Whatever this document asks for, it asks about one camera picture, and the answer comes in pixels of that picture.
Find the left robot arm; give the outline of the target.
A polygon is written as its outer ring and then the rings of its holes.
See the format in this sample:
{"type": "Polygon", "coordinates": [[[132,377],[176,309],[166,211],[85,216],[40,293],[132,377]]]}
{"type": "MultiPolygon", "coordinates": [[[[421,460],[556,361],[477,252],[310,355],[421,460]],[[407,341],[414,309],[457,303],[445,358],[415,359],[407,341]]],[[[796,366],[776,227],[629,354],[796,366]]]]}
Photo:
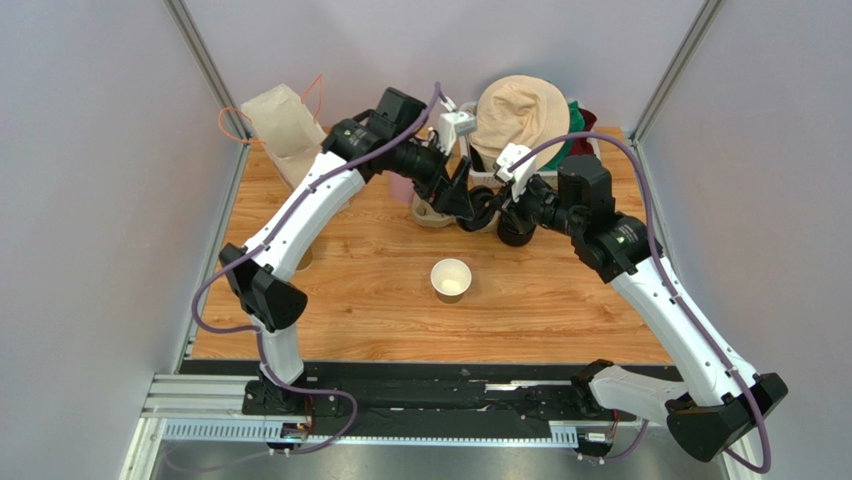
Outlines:
{"type": "Polygon", "coordinates": [[[308,298],[291,283],[310,245],[336,213],[376,175],[392,172],[412,181],[417,196],[450,217],[471,221],[470,164],[446,168],[456,141],[476,120],[441,92],[423,103],[387,88],[374,109],[335,124],[291,197],[241,247],[219,254],[230,290],[259,341],[259,378],[246,387],[243,410],[304,413],[310,393],[297,386],[304,374],[297,321],[308,298]]]}

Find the white paper takeout bag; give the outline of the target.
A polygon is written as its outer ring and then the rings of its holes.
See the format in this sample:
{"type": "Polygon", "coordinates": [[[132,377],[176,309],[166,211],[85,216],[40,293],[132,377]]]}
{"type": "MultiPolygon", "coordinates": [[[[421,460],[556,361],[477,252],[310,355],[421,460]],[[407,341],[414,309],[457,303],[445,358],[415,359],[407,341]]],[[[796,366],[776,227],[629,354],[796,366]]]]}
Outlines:
{"type": "Polygon", "coordinates": [[[279,177],[294,189],[308,175],[327,132],[318,122],[323,105],[323,76],[317,75],[301,93],[280,84],[244,102],[225,107],[217,116],[220,131],[244,145],[263,148],[279,177]],[[250,139],[235,136],[224,126],[225,115],[234,113],[248,126],[250,139]]]}

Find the stack of paper cups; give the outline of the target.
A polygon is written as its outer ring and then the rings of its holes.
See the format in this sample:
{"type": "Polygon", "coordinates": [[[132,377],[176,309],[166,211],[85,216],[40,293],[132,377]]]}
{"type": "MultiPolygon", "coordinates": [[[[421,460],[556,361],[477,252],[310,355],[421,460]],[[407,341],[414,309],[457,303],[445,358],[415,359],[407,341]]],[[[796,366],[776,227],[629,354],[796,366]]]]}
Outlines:
{"type": "Polygon", "coordinates": [[[307,270],[314,262],[313,247],[308,246],[296,267],[296,272],[307,270]]]}

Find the black coffee cup lid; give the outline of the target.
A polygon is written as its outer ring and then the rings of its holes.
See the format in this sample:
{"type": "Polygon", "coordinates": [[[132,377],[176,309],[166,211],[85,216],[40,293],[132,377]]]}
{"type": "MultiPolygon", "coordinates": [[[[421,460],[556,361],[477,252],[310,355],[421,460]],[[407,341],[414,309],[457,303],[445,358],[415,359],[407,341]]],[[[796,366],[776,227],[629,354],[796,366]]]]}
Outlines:
{"type": "Polygon", "coordinates": [[[470,220],[457,218],[456,224],[465,232],[485,230],[497,216],[502,200],[498,194],[486,186],[475,186],[470,191],[473,217],[470,220]]]}

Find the single paper cup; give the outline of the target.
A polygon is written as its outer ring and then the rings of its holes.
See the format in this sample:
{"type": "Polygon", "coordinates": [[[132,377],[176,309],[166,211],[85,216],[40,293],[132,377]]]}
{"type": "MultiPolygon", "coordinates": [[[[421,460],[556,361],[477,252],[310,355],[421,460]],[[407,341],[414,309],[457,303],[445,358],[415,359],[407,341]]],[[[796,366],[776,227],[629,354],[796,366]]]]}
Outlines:
{"type": "Polygon", "coordinates": [[[442,259],[432,267],[430,283],[442,303],[457,303],[472,284],[472,272],[468,265],[459,259],[442,259]]]}

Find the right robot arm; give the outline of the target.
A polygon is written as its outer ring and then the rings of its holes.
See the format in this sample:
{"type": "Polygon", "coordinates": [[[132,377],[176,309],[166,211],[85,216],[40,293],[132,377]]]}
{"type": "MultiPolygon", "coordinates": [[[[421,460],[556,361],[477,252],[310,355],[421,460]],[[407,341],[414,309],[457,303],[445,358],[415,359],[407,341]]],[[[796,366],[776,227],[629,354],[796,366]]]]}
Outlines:
{"type": "Polygon", "coordinates": [[[691,457],[713,460],[780,403],[786,384],[758,373],[709,324],[645,224],[617,211],[611,174],[596,156],[564,160],[557,187],[520,158],[520,148],[510,147],[496,162],[501,239],[522,244],[537,227],[569,236],[577,257],[639,313],[680,375],[666,381],[597,360],[571,379],[575,409],[664,425],[691,457]]]}

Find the cardboard cup carrier tray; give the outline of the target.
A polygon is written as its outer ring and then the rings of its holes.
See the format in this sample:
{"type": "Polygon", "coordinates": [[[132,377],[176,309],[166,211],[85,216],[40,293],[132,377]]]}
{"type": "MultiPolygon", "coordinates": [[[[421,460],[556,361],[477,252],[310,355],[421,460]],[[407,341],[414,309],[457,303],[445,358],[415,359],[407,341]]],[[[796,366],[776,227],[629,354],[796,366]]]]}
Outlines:
{"type": "MultiPolygon", "coordinates": [[[[413,198],[411,203],[411,217],[415,223],[423,227],[445,228],[452,224],[458,226],[456,224],[457,217],[436,212],[426,200],[420,199],[417,196],[413,198]]],[[[496,219],[485,230],[477,232],[490,232],[495,229],[496,219]]]]}

